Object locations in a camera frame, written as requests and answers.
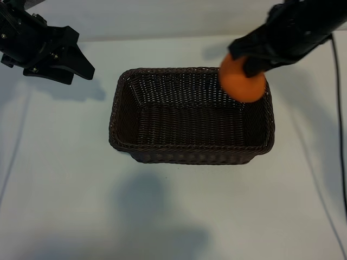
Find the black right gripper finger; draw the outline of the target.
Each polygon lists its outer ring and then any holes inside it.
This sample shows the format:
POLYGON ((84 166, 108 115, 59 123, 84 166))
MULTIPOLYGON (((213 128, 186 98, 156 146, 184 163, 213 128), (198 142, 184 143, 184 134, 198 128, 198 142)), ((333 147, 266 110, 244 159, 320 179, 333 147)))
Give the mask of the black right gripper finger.
POLYGON ((269 60, 258 57, 247 57, 243 64, 243 71, 247 78, 257 76, 271 69, 269 60))
POLYGON ((253 40, 249 37, 235 39, 229 46, 228 51, 233 59, 239 59, 249 54, 253 47, 253 40))

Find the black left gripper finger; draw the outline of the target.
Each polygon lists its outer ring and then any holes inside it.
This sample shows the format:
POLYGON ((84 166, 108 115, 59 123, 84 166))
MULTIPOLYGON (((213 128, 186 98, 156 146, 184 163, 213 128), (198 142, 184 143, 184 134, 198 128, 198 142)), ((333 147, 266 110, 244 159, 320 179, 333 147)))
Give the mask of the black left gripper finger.
POLYGON ((24 76, 31 77, 41 77, 44 79, 49 79, 52 81, 56 81, 59 83, 63 83, 66 85, 70 85, 72 83, 74 74, 59 68, 49 68, 49 67, 33 67, 29 69, 24 69, 24 76))
POLYGON ((77 44, 64 47, 63 66, 66 71, 63 77, 64 81, 71 81, 74 74, 86 80, 93 79, 95 68, 84 56, 77 44))

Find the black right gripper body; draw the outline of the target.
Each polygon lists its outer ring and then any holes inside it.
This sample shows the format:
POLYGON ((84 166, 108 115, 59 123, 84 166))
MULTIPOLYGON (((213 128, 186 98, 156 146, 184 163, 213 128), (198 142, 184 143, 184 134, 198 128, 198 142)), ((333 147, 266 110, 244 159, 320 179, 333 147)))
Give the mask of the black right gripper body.
POLYGON ((243 37, 245 65, 290 65, 325 41, 321 1, 285 1, 266 22, 243 37))

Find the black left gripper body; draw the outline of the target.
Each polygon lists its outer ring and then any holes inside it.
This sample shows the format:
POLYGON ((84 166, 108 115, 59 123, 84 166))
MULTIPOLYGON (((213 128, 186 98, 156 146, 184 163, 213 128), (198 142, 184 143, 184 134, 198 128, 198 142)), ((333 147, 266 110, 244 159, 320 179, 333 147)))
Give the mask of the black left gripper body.
POLYGON ((76 46, 79 33, 69 26, 51 27, 24 5, 1 5, 1 63, 36 71, 56 61, 68 47, 76 46))

